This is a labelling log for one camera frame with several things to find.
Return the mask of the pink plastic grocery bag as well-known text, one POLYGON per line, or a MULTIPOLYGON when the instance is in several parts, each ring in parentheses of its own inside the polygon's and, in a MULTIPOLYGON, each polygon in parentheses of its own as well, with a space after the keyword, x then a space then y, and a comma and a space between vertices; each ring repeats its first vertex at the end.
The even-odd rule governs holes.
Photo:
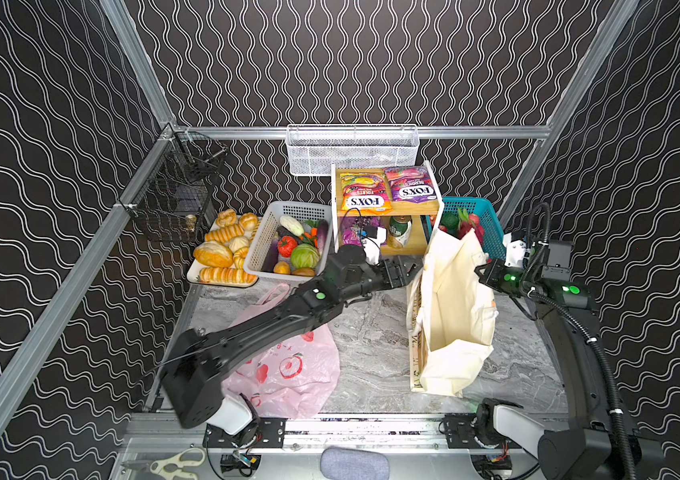
POLYGON ((320 413, 339 377, 339 350, 324 325, 256 355, 223 381, 222 391, 245 396, 262 417, 305 419, 320 413))

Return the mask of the orange yellow Fox's candy bag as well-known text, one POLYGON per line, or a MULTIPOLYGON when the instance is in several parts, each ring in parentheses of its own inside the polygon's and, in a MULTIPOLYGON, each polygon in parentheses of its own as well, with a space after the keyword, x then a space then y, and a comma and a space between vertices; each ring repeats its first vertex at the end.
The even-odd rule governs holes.
POLYGON ((361 215, 383 215, 392 210, 382 173, 342 171, 339 181, 342 190, 340 208, 343 211, 358 209, 361 215))

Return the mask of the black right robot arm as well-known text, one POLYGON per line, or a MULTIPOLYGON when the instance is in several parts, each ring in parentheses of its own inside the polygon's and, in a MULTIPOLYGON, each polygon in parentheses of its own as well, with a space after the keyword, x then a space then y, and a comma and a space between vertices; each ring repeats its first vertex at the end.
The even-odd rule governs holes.
POLYGON ((639 432, 618 391, 595 303, 571 279, 571 250, 569 242, 538 240, 519 267, 493 260, 476 268, 482 285, 530 307, 568 402, 566 428, 553 430, 515 404, 486 399, 474 421, 476 439, 517 444, 547 479, 647 479, 662 466, 662 447, 639 432))

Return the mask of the green drink can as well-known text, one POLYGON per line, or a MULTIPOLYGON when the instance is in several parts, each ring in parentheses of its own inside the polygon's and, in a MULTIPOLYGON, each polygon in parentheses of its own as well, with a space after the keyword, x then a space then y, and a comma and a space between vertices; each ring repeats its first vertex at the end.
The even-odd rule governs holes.
POLYGON ((388 244, 401 249, 407 246, 412 232, 411 216, 392 216, 389 220, 388 244))

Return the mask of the cream canvas tote bag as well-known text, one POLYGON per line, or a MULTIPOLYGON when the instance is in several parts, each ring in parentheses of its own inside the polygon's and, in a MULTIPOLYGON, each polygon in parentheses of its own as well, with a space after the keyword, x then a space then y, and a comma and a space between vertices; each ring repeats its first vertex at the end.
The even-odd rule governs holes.
POLYGON ((474 233, 431 237, 424 268, 407 288, 413 392, 460 397, 493 353, 495 295, 475 273, 488 260, 474 233))

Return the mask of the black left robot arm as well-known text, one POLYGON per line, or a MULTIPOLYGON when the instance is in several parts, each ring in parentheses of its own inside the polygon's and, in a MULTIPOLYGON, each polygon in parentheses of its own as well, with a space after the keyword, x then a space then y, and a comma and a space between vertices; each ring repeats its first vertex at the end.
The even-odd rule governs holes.
POLYGON ((329 254, 319 275, 274 308, 221 331, 183 332, 159 374, 181 427, 191 429, 212 419, 225 402, 223 381, 256 355, 316 330, 377 291, 411 284, 423 267, 423 258, 411 255, 372 265, 362 247, 345 245, 329 254))

